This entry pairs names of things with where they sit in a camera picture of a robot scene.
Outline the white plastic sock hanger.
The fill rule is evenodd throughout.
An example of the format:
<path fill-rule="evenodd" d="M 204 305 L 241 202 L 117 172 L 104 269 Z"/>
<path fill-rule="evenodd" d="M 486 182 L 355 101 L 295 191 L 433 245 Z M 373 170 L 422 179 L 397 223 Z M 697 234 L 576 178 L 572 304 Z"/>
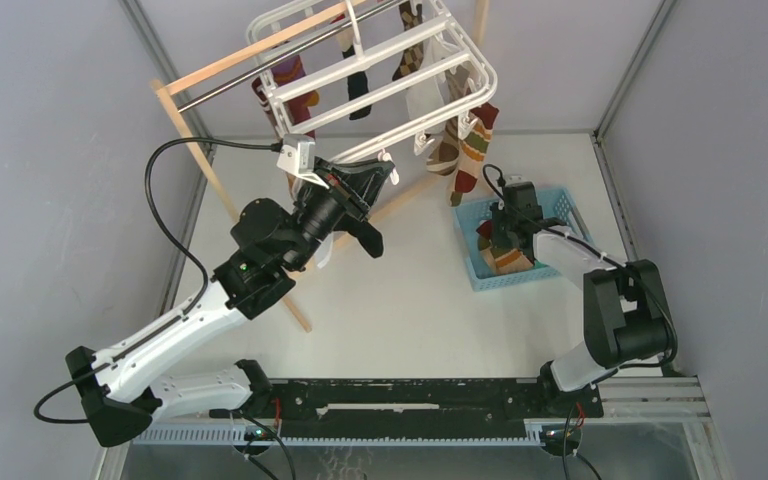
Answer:
<path fill-rule="evenodd" d="M 419 3 L 423 7 L 423 23 L 418 27 L 404 30 L 385 41 L 366 47 L 361 38 L 360 22 L 357 26 L 347 29 L 354 36 L 355 55 L 353 57 L 343 58 L 333 65 L 312 73 L 293 74 L 288 80 L 278 80 L 273 73 L 274 67 L 299 56 L 302 51 L 275 65 L 269 71 L 257 75 L 263 82 L 281 138 L 287 134 L 306 134 L 317 131 L 343 118 L 349 118 L 350 113 L 362 107 L 368 105 L 373 107 L 390 97 L 405 96 L 409 87 L 435 76 L 441 70 L 446 72 L 446 79 L 440 86 L 444 99 L 444 105 L 441 108 L 414 120 L 407 117 L 406 121 L 400 125 L 338 153 L 329 160 L 334 164 L 368 160 L 408 138 L 414 140 L 414 152 L 420 154 L 432 144 L 434 135 L 442 129 L 444 123 L 455 116 L 458 117 L 458 136 L 460 138 L 466 136 L 477 121 L 470 110 L 489 101 L 497 90 L 496 71 L 442 2 L 411 1 L 411 3 Z M 343 19 L 333 25 L 347 19 L 354 20 L 356 16 L 363 13 L 357 12 L 350 2 L 345 2 L 343 5 L 347 9 L 342 15 Z M 300 40 L 284 43 L 276 51 L 266 55 L 262 63 L 279 55 L 280 51 L 291 48 L 293 44 L 305 41 L 322 31 L 319 30 Z M 402 51 L 420 41 L 424 43 L 431 37 L 440 38 L 448 49 L 448 56 L 434 65 L 423 67 L 418 72 L 393 82 L 391 77 L 399 64 Z M 344 83 L 347 87 L 347 77 L 359 71 L 365 71 L 368 78 L 369 92 L 366 95 L 352 101 L 348 97 L 347 101 L 308 119 L 302 119 L 290 112 L 290 104 L 307 97 L 313 91 L 333 83 Z"/>

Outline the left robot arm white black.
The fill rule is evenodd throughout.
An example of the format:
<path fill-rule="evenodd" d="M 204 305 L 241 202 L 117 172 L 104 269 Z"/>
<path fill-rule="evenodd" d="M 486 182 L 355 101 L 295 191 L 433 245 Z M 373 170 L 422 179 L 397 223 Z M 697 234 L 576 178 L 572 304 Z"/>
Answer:
<path fill-rule="evenodd" d="M 86 419 L 99 444 L 114 447 L 142 434 L 155 420 L 211 409 L 265 414 L 273 394 L 253 361 L 245 374 L 217 373 L 174 380 L 167 371 L 212 338 L 270 309 L 334 232 L 354 237 L 373 258 L 383 239 L 369 212 L 386 182 L 389 160 L 332 164 L 317 160 L 318 183 L 302 182 L 291 211 L 269 198 L 251 201 L 230 234 L 237 244 L 215 268 L 204 290 L 105 349 L 78 347 L 66 356 Z"/>

